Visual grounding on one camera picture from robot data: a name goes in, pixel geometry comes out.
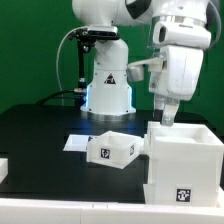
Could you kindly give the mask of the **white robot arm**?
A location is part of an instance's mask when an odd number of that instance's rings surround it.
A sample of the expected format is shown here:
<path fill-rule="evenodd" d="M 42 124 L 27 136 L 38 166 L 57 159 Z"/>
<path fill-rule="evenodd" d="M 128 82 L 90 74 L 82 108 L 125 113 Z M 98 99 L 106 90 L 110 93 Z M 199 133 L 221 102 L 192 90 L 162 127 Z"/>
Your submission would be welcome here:
<path fill-rule="evenodd" d="M 130 116 L 132 89 L 128 79 L 141 81 L 150 73 L 154 117 L 171 126 L 182 101 L 192 98 L 204 52 L 212 47 L 209 25 L 220 22 L 220 0 L 72 0 L 80 49 L 95 50 L 93 80 L 81 110 L 91 116 Z M 149 25 L 151 58 L 130 63 L 128 45 L 119 26 Z"/>

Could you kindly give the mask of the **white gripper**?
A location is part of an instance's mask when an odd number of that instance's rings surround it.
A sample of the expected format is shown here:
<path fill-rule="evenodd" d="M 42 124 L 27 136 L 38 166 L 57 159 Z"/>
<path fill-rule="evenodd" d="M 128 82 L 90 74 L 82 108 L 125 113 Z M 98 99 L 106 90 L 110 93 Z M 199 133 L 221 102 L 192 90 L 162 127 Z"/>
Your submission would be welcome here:
<path fill-rule="evenodd" d="M 203 51 L 167 45 L 160 49 L 160 55 L 163 58 L 162 70 L 152 71 L 149 82 L 149 91 L 155 94 L 153 118 L 155 121 L 161 120 L 163 126 L 172 126 L 179 108 L 179 100 L 188 101 L 195 92 L 203 62 Z M 165 101 L 163 96 L 173 99 Z"/>

